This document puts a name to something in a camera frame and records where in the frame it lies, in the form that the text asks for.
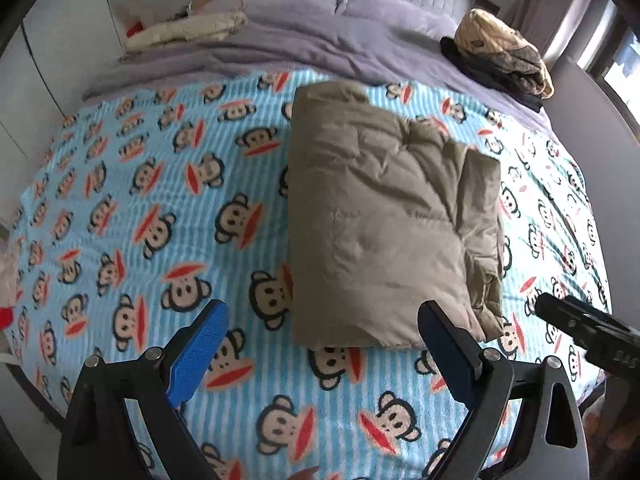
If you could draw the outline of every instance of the white wardrobe door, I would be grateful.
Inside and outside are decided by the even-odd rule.
[[[66,115],[107,62],[122,55],[107,0],[38,0],[24,19],[33,59]]]
[[[33,181],[37,167],[0,125],[0,218],[6,225],[10,226],[14,221],[20,195]]]
[[[19,28],[0,57],[0,123],[25,156],[40,165],[62,113],[44,86]],[[0,178],[8,174],[0,166]]]

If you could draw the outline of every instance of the brown jacket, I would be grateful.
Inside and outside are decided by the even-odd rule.
[[[425,300],[477,340],[501,336],[500,163],[346,81],[298,89],[292,126],[294,338],[423,348]]]

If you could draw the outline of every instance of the screw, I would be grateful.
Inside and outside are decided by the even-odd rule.
[[[155,361],[156,359],[159,359],[161,355],[162,355],[162,349],[159,346],[152,346],[151,348],[148,348],[145,352],[145,358],[149,359],[150,361]]]
[[[559,368],[562,366],[562,361],[558,359],[555,355],[549,356],[546,359],[546,363],[552,368]]]
[[[500,360],[500,352],[498,352],[495,348],[485,348],[484,357],[489,359],[489,361],[499,361]]]
[[[97,355],[90,355],[87,359],[84,360],[84,366],[87,368],[95,368],[100,362],[100,358]]]

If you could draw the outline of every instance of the monkey print blanket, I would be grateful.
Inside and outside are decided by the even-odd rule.
[[[182,411],[221,479],[285,479],[313,465],[320,480],[417,479],[433,469],[465,408],[427,352],[311,352],[292,341],[291,102],[297,86],[325,79],[303,70],[139,90],[66,118],[15,216],[20,283],[6,330],[60,412],[89,354],[135,359],[219,298],[230,329]],[[599,370],[533,315],[543,291],[610,303],[571,156],[449,90],[405,82],[367,92],[372,104],[499,158],[505,329],[490,345],[531,362],[556,354],[584,396]],[[151,473],[165,478],[138,408],[130,413]],[[504,413],[490,462],[516,414],[516,405]]]

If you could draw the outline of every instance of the purple pillow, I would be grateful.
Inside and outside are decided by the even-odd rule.
[[[198,14],[244,10],[249,16],[252,10],[293,10],[294,12],[335,14],[338,0],[213,0],[203,6]]]
[[[439,9],[418,7],[405,0],[341,0],[338,14],[368,18],[397,28],[414,30],[434,40],[453,37],[455,20]]]

